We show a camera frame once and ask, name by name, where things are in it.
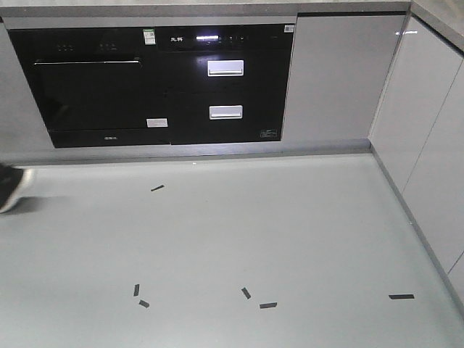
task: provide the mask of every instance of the silver handle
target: silver handle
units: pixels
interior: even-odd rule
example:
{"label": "silver handle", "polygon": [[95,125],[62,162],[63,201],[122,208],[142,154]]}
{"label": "silver handle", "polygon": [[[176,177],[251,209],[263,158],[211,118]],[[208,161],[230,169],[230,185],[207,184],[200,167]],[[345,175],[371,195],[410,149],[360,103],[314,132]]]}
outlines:
{"label": "silver handle", "polygon": [[208,72],[209,76],[243,76],[244,71],[243,70],[223,70],[223,71],[209,71]]}
{"label": "silver handle", "polygon": [[209,60],[208,76],[243,76],[243,60]]}
{"label": "silver handle", "polygon": [[210,120],[232,120],[243,117],[241,105],[220,105],[210,107]]}
{"label": "silver handle", "polygon": [[71,65],[71,64],[140,64],[140,60],[113,60],[87,62],[35,62],[34,65]]}

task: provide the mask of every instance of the white label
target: white label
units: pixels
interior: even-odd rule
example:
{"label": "white label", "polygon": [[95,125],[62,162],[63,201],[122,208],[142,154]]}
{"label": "white label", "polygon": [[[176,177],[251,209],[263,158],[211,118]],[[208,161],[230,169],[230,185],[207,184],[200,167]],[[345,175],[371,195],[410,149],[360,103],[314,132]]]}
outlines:
{"label": "white label", "polygon": [[154,29],[144,29],[144,39],[146,45],[155,45],[157,42],[154,38]]}
{"label": "white label", "polygon": [[295,26],[294,25],[286,25],[283,28],[284,33],[293,33],[295,31]]}
{"label": "white label", "polygon": [[146,126],[148,128],[167,127],[167,118],[147,118]]}

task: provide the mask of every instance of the black shoe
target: black shoe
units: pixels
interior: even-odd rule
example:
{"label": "black shoe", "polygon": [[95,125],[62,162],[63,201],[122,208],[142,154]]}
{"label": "black shoe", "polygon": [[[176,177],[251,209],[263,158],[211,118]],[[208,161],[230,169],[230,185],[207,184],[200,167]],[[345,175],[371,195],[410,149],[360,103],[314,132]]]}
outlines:
{"label": "black shoe", "polygon": [[23,191],[33,182],[33,169],[0,165],[0,213],[12,209]]}

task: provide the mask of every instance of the floor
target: floor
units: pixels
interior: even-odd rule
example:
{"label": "floor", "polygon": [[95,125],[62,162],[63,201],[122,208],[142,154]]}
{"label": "floor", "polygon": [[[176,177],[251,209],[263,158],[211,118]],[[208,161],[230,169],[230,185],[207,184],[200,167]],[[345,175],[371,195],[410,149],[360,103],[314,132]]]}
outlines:
{"label": "floor", "polygon": [[0,217],[2,347],[463,346],[370,154],[37,174]]}

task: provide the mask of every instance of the kitchen cabinet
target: kitchen cabinet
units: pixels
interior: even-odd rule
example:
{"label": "kitchen cabinet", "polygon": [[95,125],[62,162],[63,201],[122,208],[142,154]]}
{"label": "kitchen cabinet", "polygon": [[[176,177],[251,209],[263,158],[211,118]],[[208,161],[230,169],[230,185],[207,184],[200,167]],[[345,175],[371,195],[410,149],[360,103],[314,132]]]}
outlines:
{"label": "kitchen cabinet", "polygon": [[463,110],[461,67],[403,192],[445,271],[464,250]]}
{"label": "kitchen cabinet", "polygon": [[402,192],[463,58],[411,18],[370,135]]}
{"label": "kitchen cabinet", "polygon": [[7,30],[0,23],[0,152],[52,148]]}
{"label": "kitchen cabinet", "polygon": [[403,21],[299,17],[282,140],[367,138]]}

